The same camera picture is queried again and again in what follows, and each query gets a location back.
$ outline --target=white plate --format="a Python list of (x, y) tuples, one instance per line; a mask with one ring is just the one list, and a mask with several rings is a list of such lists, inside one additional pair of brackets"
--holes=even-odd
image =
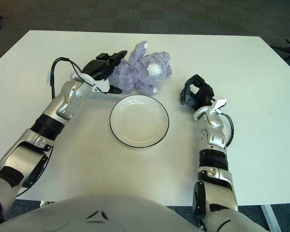
[(163, 139), (169, 128), (169, 116), (156, 99), (131, 95), (113, 107), (110, 125), (119, 141), (131, 147), (144, 148)]

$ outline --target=plush toy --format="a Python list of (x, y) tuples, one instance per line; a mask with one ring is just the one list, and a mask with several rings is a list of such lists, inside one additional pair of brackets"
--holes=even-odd
[(123, 93), (130, 93), (135, 87), (141, 94), (156, 94), (157, 88), (154, 84), (172, 74), (169, 65), (171, 57), (167, 52), (144, 56), (146, 50), (146, 41), (137, 44), (129, 60), (122, 59), (121, 63), (115, 67), (113, 74), (108, 77), (110, 85), (122, 89)]

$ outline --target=floor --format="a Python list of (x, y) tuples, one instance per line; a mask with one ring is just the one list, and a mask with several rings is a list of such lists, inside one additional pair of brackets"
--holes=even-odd
[[(290, 0), (0, 0), (0, 14), (0, 57), (31, 29), (248, 35), (281, 47), (290, 40)], [(16, 200), (6, 218), (38, 206)], [(190, 207), (169, 207), (195, 223)], [(272, 207), (282, 231), (290, 231), (290, 204)], [(260, 206), (240, 211), (268, 229)]]

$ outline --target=robotic hand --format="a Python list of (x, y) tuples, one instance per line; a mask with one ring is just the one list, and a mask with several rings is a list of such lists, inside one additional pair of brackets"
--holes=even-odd
[(56, 97), (53, 87), (56, 63), (63, 60), (76, 64), (67, 58), (55, 60), (51, 71), (53, 100), (34, 125), (25, 130), (0, 160), (0, 222), (19, 190), (22, 187), (30, 188), (40, 177), (49, 159), (46, 153), (51, 155), (55, 139), (88, 95), (92, 92), (121, 93), (121, 89), (109, 85), (107, 77), (126, 54), (127, 51), (114, 53), (112, 56), (102, 53), (88, 63), (80, 74), (73, 66), (76, 73), (72, 75), (72, 80), (63, 85)]
[[(194, 94), (190, 85), (199, 90)], [(200, 228), (210, 232), (265, 231), (238, 212), (226, 150), (233, 139), (233, 123), (228, 115), (221, 112), (227, 100), (215, 97), (213, 89), (195, 75), (186, 82), (180, 101), (196, 110), (193, 118), (199, 129), (199, 181), (194, 186), (192, 208)], [(228, 142), (223, 133), (221, 115), (228, 119), (231, 127)]]

